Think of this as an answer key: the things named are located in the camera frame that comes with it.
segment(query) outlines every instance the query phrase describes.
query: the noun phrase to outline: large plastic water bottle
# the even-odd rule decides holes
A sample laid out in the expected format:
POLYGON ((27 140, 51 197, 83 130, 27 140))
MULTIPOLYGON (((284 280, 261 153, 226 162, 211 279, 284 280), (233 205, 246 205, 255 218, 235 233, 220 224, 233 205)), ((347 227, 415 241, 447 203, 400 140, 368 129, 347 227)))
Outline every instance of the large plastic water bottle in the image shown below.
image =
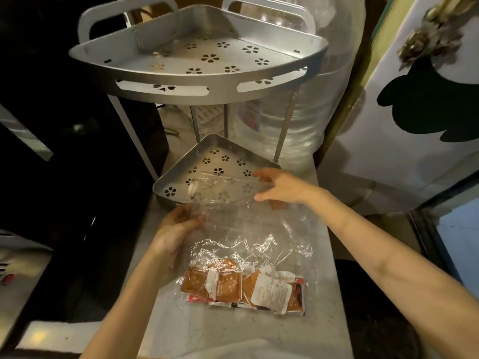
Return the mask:
MULTIPOLYGON (((344 3, 341 0, 329 1, 334 1, 329 5, 334 7, 333 12, 330 10, 329 13, 323 12, 321 15, 311 12, 316 24, 323 26, 317 30, 317 35, 327 39, 328 51, 320 73, 305 83, 299 91, 279 161, 284 169, 295 172, 300 172, 308 166, 311 155, 323 143, 324 130, 346 89, 357 51, 357 40, 362 36, 362 27, 359 29, 360 35, 358 30, 353 30, 351 12, 344 3)), ((291 17, 282 18, 277 12, 258 6, 249 6, 246 15, 301 29, 299 21, 294 23, 291 17)), ((290 96, 291 91, 287 91, 232 105, 231 139, 248 150, 272 159, 290 96)))

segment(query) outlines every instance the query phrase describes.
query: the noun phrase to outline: shelf handle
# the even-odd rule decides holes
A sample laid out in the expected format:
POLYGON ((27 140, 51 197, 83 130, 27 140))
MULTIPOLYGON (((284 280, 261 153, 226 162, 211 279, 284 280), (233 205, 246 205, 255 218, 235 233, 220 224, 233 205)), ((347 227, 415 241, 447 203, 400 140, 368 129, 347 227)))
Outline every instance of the shelf handle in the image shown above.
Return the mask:
POLYGON ((316 23, 313 15, 301 5, 290 4, 281 0, 223 0, 221 8, 228 11, 234 1, 244 2, 245 4, 263 6, 277 11, 283 11, 288 14, 299 16, 306 23, 306 32, 316 35, 316 23))
POLYGON ((165 3, 171 7, 171 10, 176 15, 176 25, 178 25, 178 5, 176 5, 174 0, 119 0, 89 8, 81 14, 80 21, 78 22, 78 40, 80 44, 89 41, 90 29, 101 20, 159 3, 165 3))

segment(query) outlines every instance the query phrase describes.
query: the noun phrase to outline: lower shelf tray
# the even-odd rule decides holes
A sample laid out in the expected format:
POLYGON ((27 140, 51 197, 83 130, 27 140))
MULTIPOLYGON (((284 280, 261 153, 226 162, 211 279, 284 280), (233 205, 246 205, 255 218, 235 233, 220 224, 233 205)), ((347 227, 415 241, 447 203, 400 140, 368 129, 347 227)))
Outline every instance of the lower shelf tray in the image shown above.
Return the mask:
POLYGON ((210 134, 157 180, 153 192, 162 205, 183 204, 195 201, 194 195, 189 196, 188 187, 205 172, 240 179, 247 185, 248 180, 258 180, 251 174, 263 167, 280 168, 220 135, 210 134))

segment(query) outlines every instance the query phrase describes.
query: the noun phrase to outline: black appliance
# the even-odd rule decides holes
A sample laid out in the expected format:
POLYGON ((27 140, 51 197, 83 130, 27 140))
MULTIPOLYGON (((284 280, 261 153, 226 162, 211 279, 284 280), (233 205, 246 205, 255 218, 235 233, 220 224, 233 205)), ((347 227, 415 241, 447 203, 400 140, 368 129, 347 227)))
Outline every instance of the black appliance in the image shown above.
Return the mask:
POLYGON ((81 13, 109 1, 0 0, 0 229, 53 248, 4 350, 31 320, 104 318, 169 150, 154 104, 109 98, 68 56, 81 13))

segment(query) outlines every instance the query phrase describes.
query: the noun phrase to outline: clear plastic bag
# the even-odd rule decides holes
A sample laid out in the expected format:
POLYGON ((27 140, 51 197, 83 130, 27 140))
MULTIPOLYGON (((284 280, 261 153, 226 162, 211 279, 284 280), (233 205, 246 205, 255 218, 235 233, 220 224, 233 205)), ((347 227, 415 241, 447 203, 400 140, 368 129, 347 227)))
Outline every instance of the clear plastic bag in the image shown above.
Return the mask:
POLYGON ((309 225, 295 204, 254 200, 270 187, 208 173, 192 182, 194 213, 206 222, 182 255, 188 269, 179 283, 190 301, 304 314, 303 279, 313 255, 309 225))

